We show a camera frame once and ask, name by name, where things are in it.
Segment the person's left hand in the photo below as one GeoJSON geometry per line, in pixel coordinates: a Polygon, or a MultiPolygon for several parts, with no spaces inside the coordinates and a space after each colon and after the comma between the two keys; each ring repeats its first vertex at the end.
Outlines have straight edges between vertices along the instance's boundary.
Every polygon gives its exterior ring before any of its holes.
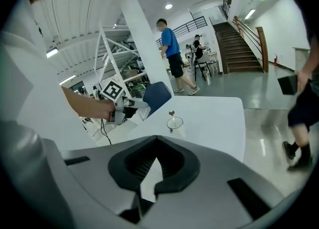
{"type": "Polygon", "coordinates": [[[97,101],[96,109],[96,118],[105,119],[107,122],[111,121],[111,113],[116,110],[112,100],[97,101]]]}

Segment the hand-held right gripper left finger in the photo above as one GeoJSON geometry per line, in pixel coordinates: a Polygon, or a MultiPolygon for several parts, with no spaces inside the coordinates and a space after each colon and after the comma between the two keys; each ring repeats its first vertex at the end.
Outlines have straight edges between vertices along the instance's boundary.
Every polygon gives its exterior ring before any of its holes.
{"type": "Polygon", "coordinates": [[[155,217],[137,223],[128,220],[142,206],[135,191],[118,186],[108,170],[112,156],[139,144],[148,144],[147,136],[96,148],[60,152],[56,144],[43,141],[51,174],[67,204],[68,229],[156,229],[155,217]]]}

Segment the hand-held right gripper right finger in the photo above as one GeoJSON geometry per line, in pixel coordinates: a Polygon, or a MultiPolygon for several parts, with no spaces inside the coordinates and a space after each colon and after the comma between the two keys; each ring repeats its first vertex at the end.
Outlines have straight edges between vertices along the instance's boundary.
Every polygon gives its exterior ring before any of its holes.
{"type": "Polygon", "coordinates": [[[228,185],[242,179],[270,208],[283,194],[267,179],[231,155],[165,137],[192,151],[200,162],[197,178],[183,191],[160,194],[140,220],[144,229],[235,229],[252,222],[252,217],[228,185]]]}

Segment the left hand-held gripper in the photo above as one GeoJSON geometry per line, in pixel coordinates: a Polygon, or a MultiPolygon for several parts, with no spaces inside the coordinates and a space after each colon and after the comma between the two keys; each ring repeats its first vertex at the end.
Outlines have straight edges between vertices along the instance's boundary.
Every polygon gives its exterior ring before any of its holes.
{"type": "Polygon", "coordinates": [[[149,105],[143,100],[128,99],[123,96],[124,88],[117,82],[109,80],[106,86],[101,90],[101,94],[111,100],[115,109],[110,113],[110,120],[107,124],[120,125],[125,122],[126,110],[128,107],[134,109],[147,108],[149,105]]]}

